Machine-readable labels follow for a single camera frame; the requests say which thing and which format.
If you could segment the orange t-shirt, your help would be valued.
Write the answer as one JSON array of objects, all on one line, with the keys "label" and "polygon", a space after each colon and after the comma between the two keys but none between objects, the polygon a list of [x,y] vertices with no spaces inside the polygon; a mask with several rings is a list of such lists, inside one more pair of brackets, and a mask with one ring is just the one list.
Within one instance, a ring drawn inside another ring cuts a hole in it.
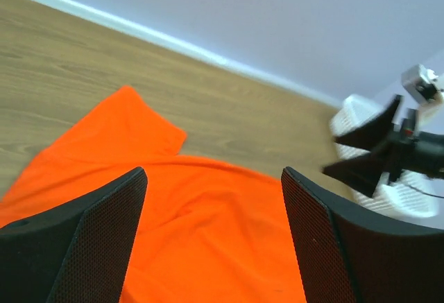
[{"label": "orange t-shirt", "polygon": [[181,155],[186,137],[122,87],[22,171],[1,224],[140,166],[148,188],[122,302],[304,302],[280,181]]}]

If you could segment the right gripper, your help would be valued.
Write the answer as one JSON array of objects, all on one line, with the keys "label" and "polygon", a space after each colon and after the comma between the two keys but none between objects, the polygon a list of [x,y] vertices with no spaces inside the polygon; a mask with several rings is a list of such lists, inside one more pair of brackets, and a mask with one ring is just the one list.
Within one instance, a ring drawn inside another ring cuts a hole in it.
[{"label": "right gripper", "polygon": [[402,96],[395,95],[379,114],[347,132],[336,132],[335,143],[372,152],[328,164],[322,173],[368,198],[373,198],[379,185],[391,186],[405,171],[442,180],[443,135],[418,131],[415,109],[407,110],[394,131],[393,118],[401,102]]}]

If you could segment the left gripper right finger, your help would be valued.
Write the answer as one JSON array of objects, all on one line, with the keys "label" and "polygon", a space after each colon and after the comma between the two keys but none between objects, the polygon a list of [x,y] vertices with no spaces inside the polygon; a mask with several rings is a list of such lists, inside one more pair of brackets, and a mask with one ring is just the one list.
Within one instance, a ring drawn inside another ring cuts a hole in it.
[{"label": "left gripper right finger", "polygon": [[442,302],[443,231],[368,210],[291,167],[284,205],[308,302]]}]

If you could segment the white perforated basket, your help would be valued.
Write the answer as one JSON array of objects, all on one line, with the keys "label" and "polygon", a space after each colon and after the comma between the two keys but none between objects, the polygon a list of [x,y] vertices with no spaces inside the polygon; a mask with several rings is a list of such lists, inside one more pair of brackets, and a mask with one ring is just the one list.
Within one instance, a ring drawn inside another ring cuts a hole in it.
[{"label": "white perforated basket", "polygon": [[382,107],[351,95],[330,121],[339,155],[322,172],[352,189],[356,202],[392,218],[432,218],[439,195],[429,181],[443,179],[443,136],[419,129],[417,110],[394,122],[402,102]]}]

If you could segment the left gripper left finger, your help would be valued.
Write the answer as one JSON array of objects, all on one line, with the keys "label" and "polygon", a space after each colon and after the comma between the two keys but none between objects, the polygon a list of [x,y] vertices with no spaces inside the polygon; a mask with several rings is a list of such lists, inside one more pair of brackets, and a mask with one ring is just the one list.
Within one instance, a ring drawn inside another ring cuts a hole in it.
[{"label": "left gripper left finger", "polygon": [[141,167],[1,228],[1,301],[109,303],[121,297],[148,179]]}]

